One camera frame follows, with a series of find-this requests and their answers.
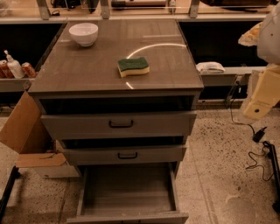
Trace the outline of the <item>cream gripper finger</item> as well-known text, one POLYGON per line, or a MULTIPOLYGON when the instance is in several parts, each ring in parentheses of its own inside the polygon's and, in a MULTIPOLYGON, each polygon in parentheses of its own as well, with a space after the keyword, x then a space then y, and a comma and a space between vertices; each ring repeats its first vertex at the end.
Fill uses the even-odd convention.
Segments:
POLYGON ((251 120, 260 120, 280 102, 280 66, 268 64, 257 75, 257 82, 242 114, 251 120))
POLYGON ((238 39, 238 43, 242 46, 256 46, 262 22, 254 25, 250 30, 243 33, 238 39))

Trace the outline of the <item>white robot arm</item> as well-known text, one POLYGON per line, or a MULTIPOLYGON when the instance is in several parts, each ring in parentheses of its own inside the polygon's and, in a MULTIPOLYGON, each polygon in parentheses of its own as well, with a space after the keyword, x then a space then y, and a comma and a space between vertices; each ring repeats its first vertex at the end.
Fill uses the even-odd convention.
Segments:
POLYGON ((249 78, 248 97, 240 107, 242 123, 261 120, 280 102, 280 3, 266 18, 246 31, 238 40, 243 46, 256 46, 257 56, 268 65, 249 78))

